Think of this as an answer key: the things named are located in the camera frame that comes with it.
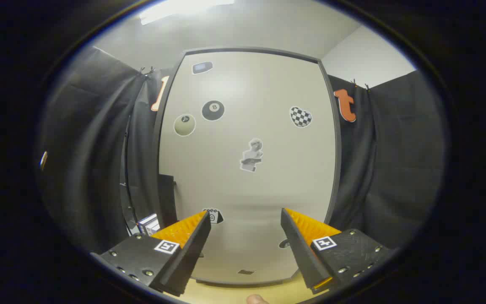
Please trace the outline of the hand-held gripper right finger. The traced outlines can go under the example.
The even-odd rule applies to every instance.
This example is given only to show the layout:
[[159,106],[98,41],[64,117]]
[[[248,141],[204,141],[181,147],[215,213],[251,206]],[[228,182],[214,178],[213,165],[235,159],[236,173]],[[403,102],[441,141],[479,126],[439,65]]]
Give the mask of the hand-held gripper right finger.
[[281,227],[314,294],[345,288],[390,258],[388,247],[362,231],[340,231],[295,210],[282,209]]

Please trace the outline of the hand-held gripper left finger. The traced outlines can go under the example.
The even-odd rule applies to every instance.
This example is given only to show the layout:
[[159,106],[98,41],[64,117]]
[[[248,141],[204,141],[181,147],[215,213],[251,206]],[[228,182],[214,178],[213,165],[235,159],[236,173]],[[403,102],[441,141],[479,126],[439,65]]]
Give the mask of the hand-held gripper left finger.
[[133,288],[154,296],[181,296],[210,230],[210,212],[203,210],[153,235],[134,233],[102,254],[90,255]]

